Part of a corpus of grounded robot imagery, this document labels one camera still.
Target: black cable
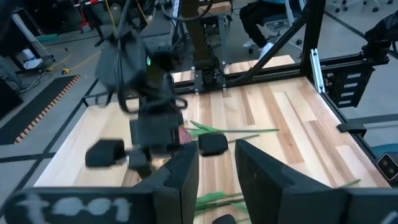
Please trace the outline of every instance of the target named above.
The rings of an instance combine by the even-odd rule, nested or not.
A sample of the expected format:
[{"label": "black cable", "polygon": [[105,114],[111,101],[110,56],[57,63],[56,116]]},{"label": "black cable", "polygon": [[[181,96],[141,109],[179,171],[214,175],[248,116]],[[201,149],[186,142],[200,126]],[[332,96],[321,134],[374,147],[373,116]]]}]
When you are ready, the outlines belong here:
[{"label": "black cable", "polygon": [[163,14],[167,18],[169,18],[171,20],[175,20],[175,21],[179,21],[179,22],[192,22],[192,21],[195,21],[195,20],[200,19],[203,16],[205,16],[210,11],[211,7],[213,6],[213,2],[214,2],[214,0],[210,0],[209,4],[206,7],[206,9],[201,14],[199,14],[199,15],[197,15],[195,17],[190,17],[190,18],[174,17],[174,16],[170,15],[168,12],[166,12],[166,8],[165,8],[165,3],[164,2],[162,2],[160,4],[160,8],[162,9]]}]

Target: metal frame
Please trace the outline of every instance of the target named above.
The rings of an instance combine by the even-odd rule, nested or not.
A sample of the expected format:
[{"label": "metal frame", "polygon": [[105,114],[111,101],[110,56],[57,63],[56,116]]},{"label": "metal frame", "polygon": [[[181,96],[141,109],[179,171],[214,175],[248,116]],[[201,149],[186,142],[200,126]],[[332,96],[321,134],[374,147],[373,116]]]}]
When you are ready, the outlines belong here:
[{"label": "metal frame", "polygon": [[[297,18],[293,26],[277,41],[273,48],[261,58],[255,66],[246,72],[232,73],[225,76],[224,88],[232,88],[237,86],[250,85],[255,83],[271,82],[276,80],[283,80],[288,78],[307,77],[312,84],[314,84],[313,66],[311,60],[311,51],[316,50],[320,36],[320,29],[322,25],[323,12],[325,8],[325,0],[309,0],[303,9],[302,15]],[[299,31],[304,25],[305,37],[303,43],[303,57],[300,63],[291,65],[283,65],[278,67],[263,68],[263,66]],[[319,60],[316,57],[317,73],[321,71],[323,74],[327,73],[363,73],[373,66],[387,64],[389,59],[382,58],[368,58],[363,53],[347,55],[342,57],[328,58]],[[175,93],[178,95],[186,95],[195,93],[194,80],[175,83]],[[209,87],[205,91],[219,90],[220,87]],[[340,120],[341,123],[347,123],[348,120],[341,113],[335,102],[324,91],[319,92],[320,96],[325,100],[326,104],[331,108],[332,112]],[[88,92],[81,99],[81,103],[89,106],[87,99],[105,96],[106,93],[90,95]],[[132,95],[127,99],[135,99],[137,96]],[[350,133],[352,138],[357,142],[358,146],[369,157],[371,162],[376,166],[377,160],[375,155],[371,152],[369,145],[364,141],[360,134]]]}]

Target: wooden tabletop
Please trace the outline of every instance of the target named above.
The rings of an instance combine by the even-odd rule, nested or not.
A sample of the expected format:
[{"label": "wooden tabletop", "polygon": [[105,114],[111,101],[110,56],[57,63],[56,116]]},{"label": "wooden tabletop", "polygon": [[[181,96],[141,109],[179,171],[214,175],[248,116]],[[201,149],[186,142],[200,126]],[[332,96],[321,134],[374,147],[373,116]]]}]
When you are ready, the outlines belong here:
[{"label": "wooden tabletop", "polygon": [[[247,70],[255,61],[229,65],[225,73]],[[289,56],[274,57],[266,67],[293,63]],[[176,81],[188,80],[192,72],[174,74]],[[248,141],[299,172],[331,187],[357,179],[356,187],[389,187],[361,148],[347,133],[340,133],[340,122],[306,78],[230,88],[202,95],[187,95],[184,119],[220,129],[269,129]],[[130,100],[129,107],[137,107]],[[128,117],[117,103],[107,108],[90,106],[44,170],[35,186],[132,186],[138,175],[126,166],[87,169],[85,151],[99,138],[123,138],[131,147]],[[248,134],[227,134],[234,140]],[[219,157],[200,159],[198,196],[210,192],[240,192],[234,144]],[[246,218],[233,207],[219,208],[195,219],[208,224],[225,214]]]},{"label": "wooden tabletop", "polygon": [[[198,9],[199,13],[202,13],[207,6],[200,6]],[[231,12],[232,5],[229,1],[214,3],[209,10],[209,15],[216,15],[216,14],[229,14]]]}]

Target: wire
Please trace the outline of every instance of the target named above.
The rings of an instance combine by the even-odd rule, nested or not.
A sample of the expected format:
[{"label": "wire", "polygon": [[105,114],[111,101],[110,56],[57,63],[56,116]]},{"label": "wire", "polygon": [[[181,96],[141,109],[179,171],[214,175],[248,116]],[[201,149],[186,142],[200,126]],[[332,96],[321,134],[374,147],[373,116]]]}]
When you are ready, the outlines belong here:
[{"label": "wire", "polygon": [[136,0],[136,2],[137,2],[138,10],[141,12],[141,15],[143,16],[143,18],[145,19],[145,22],[148,25],[149,23],[148,23],[148,20],[147,20],[145,14],[144,14],[144,11],[141,9],[141,6],[139,5],[138,0]]},{"label": "wire", "polygon": [[99,55],[101,52],[102,52],[102,50],[100,50],[99,52],[97,52],[97,53],[93,54],[92,56],[86,58],[84,61],[80,62],[78,65],[74,66],[73,68],[69,68],[69,70],[73,70],[73,69],[76,69],[76,68],[82,66],[83,64],[87,63],[93,57]]},{"label": "wire", "polygon": [[41,82],[42,82],[42,77],[47,74],[47,72],[42,73],[37,77],[28,87],[24,88],[23,90],[20,90],[19,93],[26,93],[27,91],[37,87]]},{"label": "wire", "polygon": [[108,13],[111,18],[111,21],[112,21],[113,30],[116,32],[116,25],[114,23],[114,19],[113,19],[112,13],[111,13],[111,8],[109,7],[109,4],[108,4],[108,0],[105,0],[105,4],[106,4],[106,8],[108,9]]},{"label": "wire", "polygon": [[179,21],[179,22],[191,22],[191,21],[195,21],[195,20],[200,19],[203,16],[205,16],[207,14],[207,12],[209,12],[211,7],[213,6],[213,2],[214,2],[214,0],[210,0],[209,4],[206,7],[206,9],[201,14],[199,14],[199,15],[197,15],[195,17],[191,17],[191,18],[174,17],[174,16],[170,15],[169,13],[166,12],[166,8],[165,8],[165,3],[164,2],[162,2],[160,4],[160,8],[162,9],[163,14],[169,19],[172,19],[172,20],[175,20],[175,21]]}]

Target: person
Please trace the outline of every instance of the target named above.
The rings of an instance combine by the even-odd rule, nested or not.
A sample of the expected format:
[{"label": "person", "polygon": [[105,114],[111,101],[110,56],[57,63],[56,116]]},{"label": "person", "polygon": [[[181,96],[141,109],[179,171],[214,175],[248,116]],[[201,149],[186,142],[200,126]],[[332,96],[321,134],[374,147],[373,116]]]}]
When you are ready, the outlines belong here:
[{"label": "person", "polygon": [[267,41],[257,24],[260,24],[265,17],[283,13],[286,13],[285,0],[258,0],[244,6],[239,17],[250,40],[244,43],[243,47],[256,44],[259,47],[259,59],[261,59],[274,44]]}]

